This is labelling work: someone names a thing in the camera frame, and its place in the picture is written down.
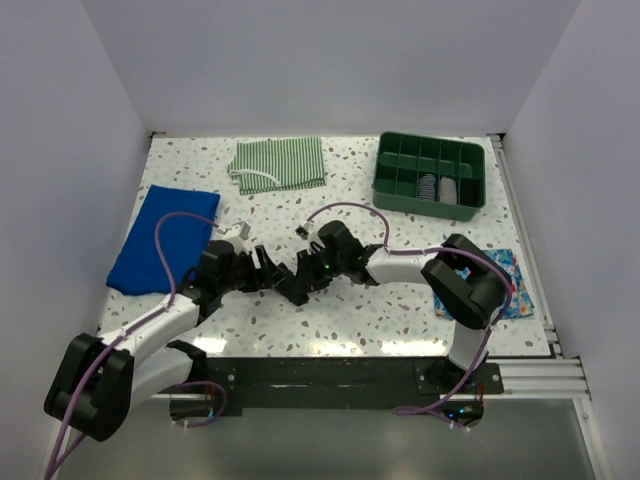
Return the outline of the black pinstriped underwear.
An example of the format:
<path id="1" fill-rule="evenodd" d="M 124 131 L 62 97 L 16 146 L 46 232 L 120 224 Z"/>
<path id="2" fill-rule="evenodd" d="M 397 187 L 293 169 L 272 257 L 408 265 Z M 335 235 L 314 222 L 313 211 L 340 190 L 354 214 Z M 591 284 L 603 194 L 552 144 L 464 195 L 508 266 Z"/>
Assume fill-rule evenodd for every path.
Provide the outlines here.
<path id="1" fill-rule="evenodd" d="M 289 293 L 286 294 L 286 295 L 282 295 L 282 296 L 284 296 L 290 303 L 292 303 L 292 304 L 294 304 L 296 306 L 301 306 L 301 305 L 304 305 L 305 303 L 307 303 L 309 301 L 309 294 L 310 293 L 322 290 L 323 288 L 325 288 L 330 283 L 330 280 L 331 280 L 330 276 L 327 276 L 325 273 L 321 273 L 321 272 L 317 271 L 318 276 L 320 277 L 320 279 L 319 279 L 319 281 L 320 281 L 319 289 L 318 290 L 301 290 L 298 287 L 298 285 L 296 284 L 296 278 L 295 278 L 296 273 L 293 273 L 288 267 L 287 267 L 287 269 L 288 269 L 287 273 L 290 274 Z"/>

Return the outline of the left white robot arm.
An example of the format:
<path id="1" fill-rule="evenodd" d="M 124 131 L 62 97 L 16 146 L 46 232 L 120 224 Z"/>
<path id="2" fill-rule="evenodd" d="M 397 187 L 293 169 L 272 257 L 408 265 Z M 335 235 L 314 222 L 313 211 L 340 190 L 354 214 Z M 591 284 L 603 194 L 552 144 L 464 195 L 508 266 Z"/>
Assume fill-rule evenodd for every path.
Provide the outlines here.
<path id="1" fill-rule="evenodd" d="M 261 245 L 236 252 L 228 241 L 209 242 L 197 266 L 176 292 L 120 331 L 102 337 L 82 333 L 69 343 L 44 400 L 44 412 L 97 440 L 110 438 L 133 403 L 134 374 L 149 357 L 167 348 L 221 307 L 234 291 L 282 290 L 294 281 Z"/>

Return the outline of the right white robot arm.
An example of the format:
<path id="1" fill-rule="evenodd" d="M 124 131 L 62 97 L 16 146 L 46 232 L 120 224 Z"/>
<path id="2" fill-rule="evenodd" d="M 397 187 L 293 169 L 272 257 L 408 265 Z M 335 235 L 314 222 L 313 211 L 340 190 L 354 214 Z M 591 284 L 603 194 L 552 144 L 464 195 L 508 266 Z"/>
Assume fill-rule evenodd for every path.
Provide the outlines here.
<path id="1" fill-rule="evenodd" d="M 298 253 L 297 289 L 324 289 L 335 277 L 358 285 L 427 285 L 455 321 L 445 369 L 448 386 L 469 392 L 481 380 L 479 365 L 487 355 L 490 328 L 511 301 L 509 275 L 461 234 L 424 250 L 393 250 L 363 245 L 341 221 L 319 229 L 305 223 L 296 234 L 309 242 Z"/>

